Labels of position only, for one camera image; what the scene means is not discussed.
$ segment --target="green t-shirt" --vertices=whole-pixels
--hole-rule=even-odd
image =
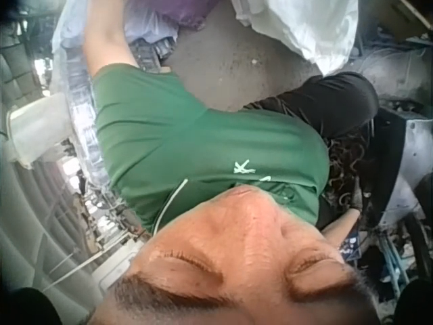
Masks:
[[[149,231],[240,184],[268,191],[316,223],[329,172],[327,149],[301,120],[260,110],[212,110],[176,75],[126,64],[103,68],[93,88],[97,137],[112,187]]]

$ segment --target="purple bag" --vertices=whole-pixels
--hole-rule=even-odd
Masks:
[[[204,27],[204,20],[219,0],[148,0],[151,8],[181,26]]]

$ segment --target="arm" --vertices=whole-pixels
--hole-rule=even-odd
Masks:
[[[83,51],[92,77],[108,64],[138,66],[124,35],[126,2],[127,0],[89,0]]]
[[[329,240],[332,246],[340,247],[350,231],[355,226],[363,210],[363,192],[359,184],[359,177],[355,179],[355,186],[350,199],[350,208],[338,220],[335,220],[323,231],[323,236]]]
[[[323,236],[331,243],[334,247],[340,247],[350,231],[355,226],[361,213],[356,209],[349,209],[343,214],[338,220],[335,220],[323,231]]]

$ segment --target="hand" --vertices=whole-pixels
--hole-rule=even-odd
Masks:
[[[356,209],[359,212],[363,212],[363,191],[359,185],[359,177],[355,178],[355,186],[352,192],[352,198],[350,199],[350,208]]]

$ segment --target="white plastic bag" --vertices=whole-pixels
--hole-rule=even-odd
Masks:
[[[87,0],[67,0],[53,36],[53,53],[61,46],[80,47],[84,41]],[[177,39],[176,23],[149,9],[147,0],[129,0],[125,9],[125,35],[129,43],[144,38],[155,43],[166,37]]]
[[[236,18],[316,64],[323,75],[347,63],[358,25],[358,0],[231,0]]]

